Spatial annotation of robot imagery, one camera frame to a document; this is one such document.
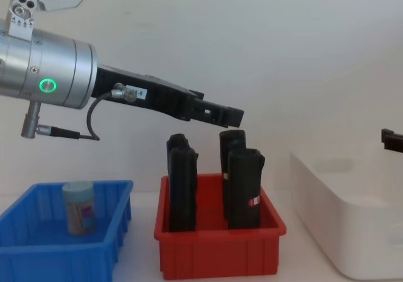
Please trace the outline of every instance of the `black cable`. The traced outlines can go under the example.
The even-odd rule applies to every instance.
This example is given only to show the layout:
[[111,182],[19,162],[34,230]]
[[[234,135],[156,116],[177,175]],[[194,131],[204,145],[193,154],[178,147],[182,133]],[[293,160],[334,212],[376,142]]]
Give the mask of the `black cable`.
[[80,135],[80,138],[83,139],[91,139],[91,140],[100,140],[99,136],[94,132],[92,123],[91,123],[91,117],[93,115],[95,107],[104,99],[108,99],[112,97],[112,92],[109,91],[107,93],[102,94],[100,97],[98,97],[92,105],[89,107],[88,112],[87,112],[87,128],[88,131],[91,135]]

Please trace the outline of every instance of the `white plastic container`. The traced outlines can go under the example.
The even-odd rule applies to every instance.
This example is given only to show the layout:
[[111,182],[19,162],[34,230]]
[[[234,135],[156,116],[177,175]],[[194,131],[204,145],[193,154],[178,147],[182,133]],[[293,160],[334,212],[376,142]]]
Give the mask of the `white plastic container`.
[[403,278],[403,154],[305,146],[291,163],[295,211],[340,272]]

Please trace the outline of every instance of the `white wall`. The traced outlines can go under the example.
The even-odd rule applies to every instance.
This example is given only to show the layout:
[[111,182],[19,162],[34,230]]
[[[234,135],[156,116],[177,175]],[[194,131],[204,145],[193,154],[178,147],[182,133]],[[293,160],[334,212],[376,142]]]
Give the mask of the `white wall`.
[[[0,0],[3,15],[9,0]],[[403,0],[85,0],[37,26],[97,46],[99,61],[202,91],[246,111],[264,185],[287,186],[300,143],[379,142],[403,132]],[[165,143],[183,132],[199,171],[219,171],[219,127],[101,103],[101,142],[20,137],[26,101],[0,99],[0,192],[42,181],[130,178],[159,188]],[[6,115],[13,119],[5,124]],[[41,122],[85,131],[86,111],[44,106]]]

